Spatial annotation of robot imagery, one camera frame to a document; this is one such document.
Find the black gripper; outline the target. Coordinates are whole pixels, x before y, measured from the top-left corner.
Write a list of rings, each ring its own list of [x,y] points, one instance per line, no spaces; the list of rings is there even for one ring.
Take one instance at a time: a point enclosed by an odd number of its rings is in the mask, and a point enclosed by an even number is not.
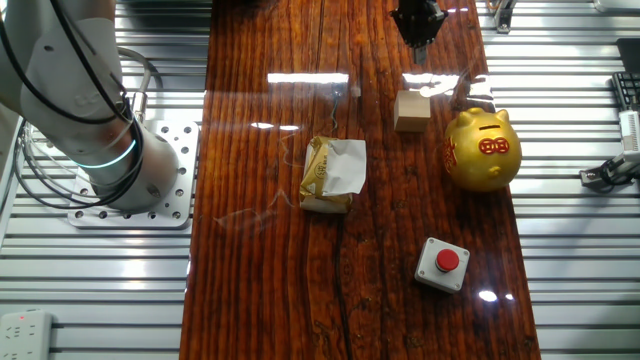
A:
[[[397,10],[390,12],[396,27],[404,41],[410,48],[412,60],[415,64],[423,64],[427,59],[427,47],[435,41],[445,19],[446,11],[439,12],[428,18],[422,37],[419,40],[418,26],[413,15],[405,15],[403,12],[438,12],[439,5],[436,0],[399,0]]]

